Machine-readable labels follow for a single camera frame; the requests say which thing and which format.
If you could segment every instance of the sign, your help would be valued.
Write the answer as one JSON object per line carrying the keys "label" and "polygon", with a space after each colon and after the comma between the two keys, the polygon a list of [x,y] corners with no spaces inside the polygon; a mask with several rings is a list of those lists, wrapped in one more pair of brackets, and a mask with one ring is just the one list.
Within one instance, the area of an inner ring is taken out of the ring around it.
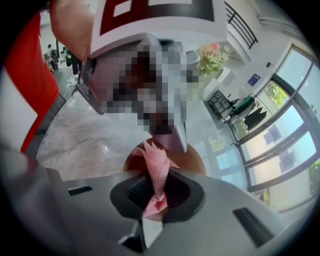
{"label": "sign", "polygon": [[261,78],[260,76],[258,76],[257,74],[254,74],[254,75],[249,79],[248,84],[254,86],[254,85],[259,81],[260,78]]}
{"label": "sign", "polygon": [[221,0],[99,0],[90,57],[132,43],[140,34],[180,42],[186,52],[224,42],[226,7]]}

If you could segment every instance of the black railing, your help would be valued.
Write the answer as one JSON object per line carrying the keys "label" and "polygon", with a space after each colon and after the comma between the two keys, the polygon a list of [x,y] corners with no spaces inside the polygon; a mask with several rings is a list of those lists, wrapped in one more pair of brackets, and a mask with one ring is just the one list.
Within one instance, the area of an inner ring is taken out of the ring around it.
{"label": "black railing", "polygon": [[251,28],[245,22],[245,20],[233,9],[227,2],[224,2],[228,23],[234,27],[234,29],[240,34],[249,49],[258,43],[258,39],[252,32]]}

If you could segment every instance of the pink paper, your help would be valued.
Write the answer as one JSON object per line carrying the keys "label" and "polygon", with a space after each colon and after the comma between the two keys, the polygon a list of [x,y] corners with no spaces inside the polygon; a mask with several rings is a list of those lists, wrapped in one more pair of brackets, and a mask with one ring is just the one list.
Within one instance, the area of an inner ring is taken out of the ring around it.
{"label": "pink paper", "polygon": [[143,142],[143,145],[144,149],[136,147],[131,154],[144,157],[151,177],[154,195],[143,212],[143,217],[148,217],[161,212],[168,206],[164,188],[169,167],[178,168],[178,166],[167,157],[164,149],[157,148],[154,143],[151,146],[146,141]]}

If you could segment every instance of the pink flower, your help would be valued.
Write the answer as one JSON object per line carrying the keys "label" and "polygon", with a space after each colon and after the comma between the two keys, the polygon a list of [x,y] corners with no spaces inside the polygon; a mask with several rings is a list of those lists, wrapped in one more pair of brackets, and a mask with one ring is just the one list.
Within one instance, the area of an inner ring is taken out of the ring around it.
{"label": "pink flower", "polygon": [[215,42],[215,43],[212,43],[212,44],[208,44],[208,45],[206,45],[205,47],[204,47],[204,51],[206,52],[206,53],[211,53],[211,52],[213,52],[213,53],[216,53],[216,52],[218,52],[220,50],[220,44],[218,44],[217,42]]}
{"label": "pink flower", "polygon": [[212,44],[212,48],[214,51],[218,52],[220,50],[220,44],[218,44],[217,42]]}

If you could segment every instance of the tree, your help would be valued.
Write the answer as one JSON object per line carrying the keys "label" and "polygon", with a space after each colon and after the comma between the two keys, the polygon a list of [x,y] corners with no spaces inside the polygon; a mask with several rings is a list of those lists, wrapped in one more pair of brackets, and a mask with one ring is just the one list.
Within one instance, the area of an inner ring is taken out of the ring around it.
{"label": "tree", "polygon": [[284,105],[284,99],[288,97],[286,93],[272,81],[264,91],[278,109]]}
{"label": "tree", "polygon": [[317,183],[320,183],[320,161],[316,161],[309,167],[310,177]]}

